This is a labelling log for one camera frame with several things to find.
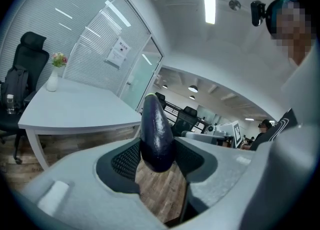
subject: water bottle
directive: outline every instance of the water bottle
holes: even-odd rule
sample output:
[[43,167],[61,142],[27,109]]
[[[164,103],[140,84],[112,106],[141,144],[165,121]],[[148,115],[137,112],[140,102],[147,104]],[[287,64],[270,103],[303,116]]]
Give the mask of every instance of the water bottle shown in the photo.
[[6,96],[6,111],[9,115],[15,114],[14,95]]

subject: window blinds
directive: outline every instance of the window blinds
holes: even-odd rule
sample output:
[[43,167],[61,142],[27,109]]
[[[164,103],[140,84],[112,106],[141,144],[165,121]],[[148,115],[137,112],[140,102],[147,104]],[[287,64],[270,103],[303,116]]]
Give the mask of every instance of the window blinds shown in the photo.
[[[26,0],[17,11],[3,41],[0,80],[5,79],[12,67],[21,36],[32,31],[47,38],[43,49],[50,55],[62,52],[69,58],[74,51],[69,59],[66,78],[116,92],[149,32],[126,0],[116,0],[113,5],[131,23],[130,27],[106,7],[106,1],[112,0]],[[119,36],[132,49],[122,67],[117,69],[107,65],[103,59]],[[38,80],[37,89],[47,81],[52,67],[49,61]]]

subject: white desk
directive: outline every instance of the white desk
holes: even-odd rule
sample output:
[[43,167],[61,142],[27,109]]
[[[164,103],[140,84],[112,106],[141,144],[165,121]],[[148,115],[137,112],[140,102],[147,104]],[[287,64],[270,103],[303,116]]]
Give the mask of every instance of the white desk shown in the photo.
[[56,92],[47,91],[46,84],[41,87],[18,125],[26,130],[32,150],[46,170],[49,166],[38,135],[102,132],[140,122],[141,115],[111,91],[59,78]]

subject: wooden floor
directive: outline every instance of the wooden floor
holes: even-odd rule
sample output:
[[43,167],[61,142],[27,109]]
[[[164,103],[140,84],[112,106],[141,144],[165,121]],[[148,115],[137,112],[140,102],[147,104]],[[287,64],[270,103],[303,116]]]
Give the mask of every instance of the wooden floor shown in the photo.
[[[40,136],[39,139],[46,145],[43,151],[48,163],[52,165],[76,151],[133,137],[134,130],[125,128],[90,134]],[[0,143],[0,170],[11,188],[21,190],[25,184],[43,172],[43,169],[27,137],[21,138],[19,145],[18,157],[22,159],[22,164],[16,164],[13,159],[14,138],[7,138],[5,144]],[[155,173],[141,160],[135,182],[140,186],[142,202],[161,222],[165,223],[179,217],[186,192],[186,181],[176,164],[166,172]]]

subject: desk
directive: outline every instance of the desk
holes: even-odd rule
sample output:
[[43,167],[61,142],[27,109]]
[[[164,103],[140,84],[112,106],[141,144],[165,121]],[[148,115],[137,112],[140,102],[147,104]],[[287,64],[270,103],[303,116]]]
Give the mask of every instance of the desk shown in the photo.
[[140,122],[141,115],[110,90],[59,78],[56,92],[47,91],[46,83],[41,87],[18,125],[26,130],[32,150],[46,170],[49,166],[38,135],[102,132],[137,126]]

